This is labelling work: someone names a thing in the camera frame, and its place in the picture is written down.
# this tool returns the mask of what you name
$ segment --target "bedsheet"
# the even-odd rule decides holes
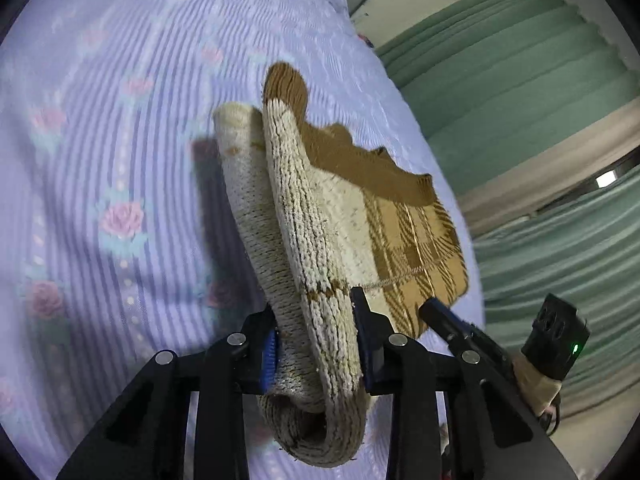
[[[39,478],[157,350],[204,349],[263,307],[198,140],[220,104],[260,105],[276,60],[305,78],[308,121],[341,122],[356,145],[433,175],[470,279],[454,311],[482,326],[455,199],[345,0],[31,0],[0,45],[0,422]],[[388,399],[355,459],[330,470],[280,450],[245,401],[252,478],[384,477]]]

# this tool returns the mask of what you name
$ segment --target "curtain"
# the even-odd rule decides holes
[[[473,236],[535,212],[640,146],[640,98],[458,197]]]
[[[640,381],[640,167],[609,187],[475,240],[486,330],[522,346],[548,292],[591,337],[562,386],[566,415]]]
[[[564,0],[461,0],[378,55],[459,196],[640,95]]]

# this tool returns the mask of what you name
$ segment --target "rose pattern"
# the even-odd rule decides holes
[[[252,447],[263,447],[273,443],[273,433],[271,433],[269,427],[260,420],[259,417],[260,415],[258,413],[253,415],[252,422],[254,423],[252,424],[252,430],[250,433],[247,433],[246,436],[247,441],[251,443]]]
[[[207,291],[207,305],[212,308],[226,308],[234,306],[238,301],[234,287],[221,282],[209,283]]]
[[[14,393],[9,381],[0,378],[0,416],[11,413],[14,409]]]
[[[31,116],[31,123],[43,133],[58,132],[66,122],[65,113],[59,108],[41,108]]]
[[[62,314],[62,293],[55,282],[33,281],[27,294],[27,305],[34,316],[41,319],[52,319]]]
[[[129,239],[140,232],[144,217],[140,202],[118,203],[104,212],[100,227],[110,235]]]
[[[80,37],[80,48],[88,54],[96,52],[106,37],[107,34],[104,30],[100,28],[90,28],[82,33]]]
[[[204,46],[200,51],[200,55],[206,63],[212,66],[219,66],[220,63],[222,63],[222,60],[225,59],[225,55],[222,51],[212,45]]]
[[[127,79],[122,86],[125,94],[132,97],[142,97],[151,92],[154,82],[151,79],[132,77]]]

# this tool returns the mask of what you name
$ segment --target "brown trim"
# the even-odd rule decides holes
[[[418,207],[434,202],[431,175],[416,175],[398,168],[384,148],[368,152],[354,146],[349,132],[341,124],[320,129],[307,123],[305,81],[286,63],[274,64],[267,74],[264,102],[274,99],[283,101],[295,116],[306,156],[313,167],[392,202]]]
[[[338,293],[340,290],[345,296],[349,295],[349,287],[347,283],[340,282],[338,280],[331,280],[330,288],[322,288],[322,283],[317,283],[316,288],[306,291],[306,298],[310,302],[317,303],[320,296],[324,296],[330,299]]]

